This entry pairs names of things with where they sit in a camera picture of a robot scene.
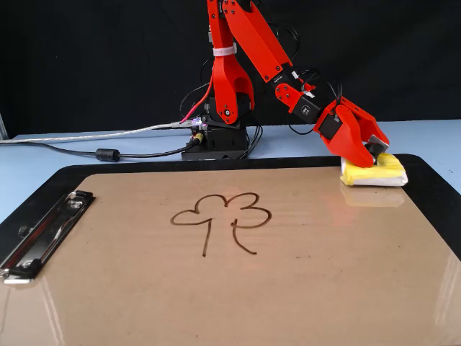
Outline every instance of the black backdrop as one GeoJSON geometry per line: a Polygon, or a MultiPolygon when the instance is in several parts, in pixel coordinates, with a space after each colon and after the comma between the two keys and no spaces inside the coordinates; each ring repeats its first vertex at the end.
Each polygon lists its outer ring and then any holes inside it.
{"type": "MultiPolygon", "coordinates": [[[[301,34],[295,65],[341,80],[344,96],[378,120],[461,116],[461,1],[266,3],[275,22],[301,34]]],[[[0,114],[10,135],[175,121],[211,56],[205,0],[5,0],[0,9],[0,114]]],[[[264,94],[241,51],[238,59],[254,80],[259,122],[286,123],[285,106],[264,94]]]]}

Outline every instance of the cable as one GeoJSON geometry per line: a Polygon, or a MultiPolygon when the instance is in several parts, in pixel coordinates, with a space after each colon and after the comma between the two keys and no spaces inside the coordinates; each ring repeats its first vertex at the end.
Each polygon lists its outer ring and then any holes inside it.
{"type": "Polygon", "coordinates": [[[198,145],[200,143],[192,142],[187,144],[184,148],[179,148],[172,151],[167,151],[165,153],[158,153],[158,154],[120,154],[120,157],[131,158],[131,159],[148,159],[151,157],[162,157],[162,156],[169,156],[174,154],[182,153],[183,151],[189,150],[192,147],[198,145]]]}
{"type": "Polygon", "coordinates": [[[108,162],[118,162],[120,158],[131,158],[131,159],[148,159],[153,157],[162,157],[162,156],[169,156],[181,153],[183,151],[189,150],[194,146],[198,146],[201,144],[203,140],[203,135],[201,133],[195,135],[193,141],[187,144],[183,148],[179,148],[172,151],[167,151],[164,153],[157,153],[157,154],[121,154],[117,149],[97,149],[96,151],[76,151],[76,150],[69,150],[64,148],[58,148],[55,146],[51,146],[45,143],[36,143],[36,142],[27,142],[27,143],[0,143],[1,145],[13,145],[13,146],[39,146],[42,148],[48,148],[53,151],[57,151],[62,154],[70,154],[70,155],[79,155],[79,156],[93,156],[100,161],[108,161],[108,162]]]}
{"type": "Polygon", "coordinates": [[[86,141],[86,140],[94,140],[94,139],[106,139],[106,138],[113,138],[118,136],[126,136],[132,135],[134,133],[145,132],[149,130],[158,130],[161,128],[190,128],[192,126],[191,123],[185,123],[184,121],[169,123],[169,124],[162,124],[162,125],[154,125],[149,126],[148,128],[139,128],[137,130],[129,130],[117,133],[108,133],[105,135],[90,135],[90,136],[71,136],[71,137],[55,137],[55,138],[27,138],[27,139],[4,139],[0,141],[0,144],[13,144],[13,143],[28,143],[28,142],[45,142],[45,141],[86,141]]]}
{"type": "Polygon", "coordinates": [[[256,148],[259,141],[261,140],[263,133],[264,133],[264,130],[262,126],[256,124],[256,130],[254,131],[254,136],[249,144],[249,147],[239,156],[238,159],[245,159],[251,154],[251,152],[256,148]]]}
{"type": "Polygon", "coordinates": [[[64,148],[58,148],[55,146],[51,146],[50,144],[46,143],[36,143],[36,142],[25,142],[25,143],[0,143],[2,146],[40,146],[43,148],[48,148],[59,153],[63,154],[70,154],[70,155],[79,155],[79,156],[96,156],[94,151],[76,151],[76,150],[69,150],[64,148]]]}
{"type": "Polygon", "coordinates": [[[293,37],[293,40],[295,40],[295,42],[296,42],[296,50],[293,53],[293,55],[290,57],[290,60],[293,60],[295,58],[295,56],[297,55],[297,53],[299,52],[300,48],[301,48],[301,36],[297,33],[297,31],[295,29],[293,29],[289,25],[280,24],[280,23],[269,23],[269,26],[270,25],[274,25],[275,27],[281,27],[282,29],[285,29],[288,33],[291,34],[291,36],[293,37]]]}
{"type": "Polygon", "coordinates": [[[316,79],[319,79],[321,77],[321,73],[318,69],[316,68],[309,68],[307,70],[304,70],[304,71],[301,71],[298,76],[301,77],[301,76],[304,76],[306,74],[310,74],[312,73],[312,76],[310,76],[308,79],[306,79],[304,82],[303,82],[303,85],[301,86],[301,90],[302,91],[305,91],[305,84],[306,83],[309,83],[312,79],[314,79],[314,77],[316,79]]]}
{"type": "MultiPolygon", "coordinates": [[[[199,86],[198,88],[195,88],[194,90],[192,90],[189,94],[187,94],[186,96],[184,96],[184,99],[182,99],[181,103],[179,104],[179,112],[181,113],[181,116],[182,118],[184,119],[186,117],[186,115],[183,114],[182,112],[182,106],[184,105],[184,103],[186,102],[186,100],[191,97],[192,94],[194,94],[195,92],[198,92],[199,90],[201,90],[201,88],[204,88],[204,87],[208,87],[210,85],[210,82],[206,83],[206,84],[203,84],[201,87],[199,86]]],[[[197,103],[199,102],[199,100],[197,100],[192,106],[194,107],[197,103]]]]}
{"type": "Polygon", "coordinates": [[[200,83],[201,83],[201,84],[203,84],[203,70],[205,70],[206,65],[207,65],[211,60],[213,60],[214,58],[215,58],[215,57],[212,56],[211,58],[208,58],[208,59],[203,63],[202,68],[200,69],[200,83]]]}
{"type": "Polygon", "coordinates": [[[341,82],[338,83],[338,89],[337,89],[337,92],[338,94],[334,91],[334,88],[333,86],[331,85],[331,83],[329,81],[326,82],[329,86],[330,86],[330,89],[331,91],[333,92],[334,94],[334,97],[336,99],[336,105],[334,106],[333,110],[336,111],[336,107],[338,107],[340,104],[341,104],[341,98],[343,96],[343,84],[341,82]]]}
{"type": "Polygon", "coordinates": [[[195,110],[207,99],[208,95],[210,94],[211,92],[211,87],[213,86],[213,74],[214,72],[212,71],[211,72],[211,78],[210,78],[210,83],[208,84],[208,90],[207,92],[205,92],[205,95],[203,95],[202,99],[195,105],[191,108],[191,110],[186,114],[186,116],[184,117],[183,120],[181,120],[181,123],[183,123],[184,121],[186,121],[187,119],[190,118],[190,116],[195,112],[195,110]]]}
{"type": "Polygon", "coordinates": [[[295,129],[291,126],[289,120],[287,120],[287,122],[288,122],[288,127],[290,128],[290,130],[293,131],[294,133],[300,135],[300,136],[308,135],[309,133],[312,133],[312,131],[314,131],[314,129],[311,129],[311,130],[309,130],[308,132],[299,132],[299,131],[295,130],[295,129]]]}

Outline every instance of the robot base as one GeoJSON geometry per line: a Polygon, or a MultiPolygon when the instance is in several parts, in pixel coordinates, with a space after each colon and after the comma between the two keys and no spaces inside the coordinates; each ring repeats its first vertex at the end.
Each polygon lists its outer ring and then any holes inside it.
{"type": "Polygon", "coordinates": [[[239,129],[208,126],[199,146],[184,153],[184,161],[238,159],[248,148],[246,127],[239,129]]]}

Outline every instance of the brown board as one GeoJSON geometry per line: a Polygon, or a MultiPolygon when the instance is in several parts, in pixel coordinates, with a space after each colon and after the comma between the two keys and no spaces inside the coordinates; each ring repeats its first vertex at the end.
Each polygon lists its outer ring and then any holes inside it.
{"type": "Polygon", "coordinates": [[[338,167],[98,174],[0,345],[461,345],[461,265],[400,188],[338,167]]]}

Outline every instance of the red wire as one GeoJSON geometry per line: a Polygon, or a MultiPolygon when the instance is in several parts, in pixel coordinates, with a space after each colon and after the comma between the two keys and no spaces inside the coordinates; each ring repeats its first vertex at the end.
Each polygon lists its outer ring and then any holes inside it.
{"type": "Polygon", "coordinates": [[[208,89],[207,89],[207,92],[205,92],[205,95],[202,97],[202,99],[197,102],[197,104],[195,104],[194,107],[191,108],[191,110],[186,114],[186,116],[184,117],[183,120],[181,120],[181,124],[186,121],[187,119],[190,118],[190,116],[195,112],[195,110],[207,99],[208,95],[210,94],[211,92],[211,87],[213,85],[213,74],[214,74],[214,70],[211,72],[211,80],[210,80],[210,84],[208,84],[208,89]]]}

